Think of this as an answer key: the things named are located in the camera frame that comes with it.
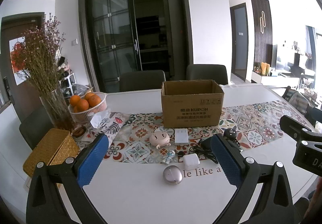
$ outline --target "blue gripper pad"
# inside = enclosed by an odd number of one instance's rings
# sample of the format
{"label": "blue gripper pad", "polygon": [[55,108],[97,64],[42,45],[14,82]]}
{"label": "blue gripper pad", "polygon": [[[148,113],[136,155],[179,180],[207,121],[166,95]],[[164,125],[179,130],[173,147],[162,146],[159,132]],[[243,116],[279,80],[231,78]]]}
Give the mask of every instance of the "blue gripper pad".
{"label": "blue gripper pad", "polygon": [[239,188],[243,182],[242,173],[230,152],[216,135],[212,136],[210,145],[229,183]]}
{"label": "blue gripper pad", "polygon": [[103,135],[78,167],[77,182],[82,188],[88,185],[108,150],[108,137]]}

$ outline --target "fruit basket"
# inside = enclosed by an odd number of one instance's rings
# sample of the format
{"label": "fruit basket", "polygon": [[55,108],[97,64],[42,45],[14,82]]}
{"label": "fruit basket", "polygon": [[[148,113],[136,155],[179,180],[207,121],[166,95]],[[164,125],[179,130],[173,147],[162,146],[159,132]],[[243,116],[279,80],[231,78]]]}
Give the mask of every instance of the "fruit basket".
{"label": "fruit basket", "polygon": [[75,113],[74,108],[71,105],[68,105],[68,110],[75,122],[80,122],[80,123],[90,122],[92,118],[91,113],[98,113],[100,111],[105,111],[107,109],[106,94],[104,92],[94,92],[94,94],[98,95],[102,101],[98,105],[86,111]]}

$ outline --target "white charger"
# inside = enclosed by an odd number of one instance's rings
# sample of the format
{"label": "white charger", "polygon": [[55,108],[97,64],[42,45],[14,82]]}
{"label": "white charger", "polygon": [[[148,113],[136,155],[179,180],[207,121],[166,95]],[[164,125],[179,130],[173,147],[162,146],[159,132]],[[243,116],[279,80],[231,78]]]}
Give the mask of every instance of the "white charger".
{"label": "white charger", "polygon": [[200,161],[198,155],[196,153],[191,153],[188,155],[184,155],[182,157],[183,164],[185,166],[185,170],[193,170],[200,166]]}

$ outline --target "white device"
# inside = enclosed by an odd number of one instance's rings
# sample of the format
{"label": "white device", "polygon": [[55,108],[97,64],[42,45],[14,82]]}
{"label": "white device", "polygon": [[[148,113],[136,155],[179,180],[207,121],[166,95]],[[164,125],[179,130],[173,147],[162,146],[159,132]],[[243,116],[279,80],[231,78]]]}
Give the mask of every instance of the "white device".
{"label": "white device", "polygon": [[174,129],[174,144],[177,146],[189,145],[188,129]]}
{"label": "white device", "polygon": [[184,155],[182,157],[183,164],[185,166],[185,170],[193,170],[200,166],[200,161],[198,155],[196,153]]}

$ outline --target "black round object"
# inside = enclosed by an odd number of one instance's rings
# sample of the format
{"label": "black round object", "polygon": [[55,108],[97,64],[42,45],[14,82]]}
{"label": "black round object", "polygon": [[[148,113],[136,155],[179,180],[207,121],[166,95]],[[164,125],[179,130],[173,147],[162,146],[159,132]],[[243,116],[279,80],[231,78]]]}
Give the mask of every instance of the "black round object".
{"label": "black round object", "polygon": [[178,158],[181,158],[185,155],[185,153],[183,151],[179,151],[178,152]]}
{"label": "black round object", "polygon": [[228,128],[224,130],[223,136],[229,140],[235,140],[237,137],[237,133],[234,129]]}

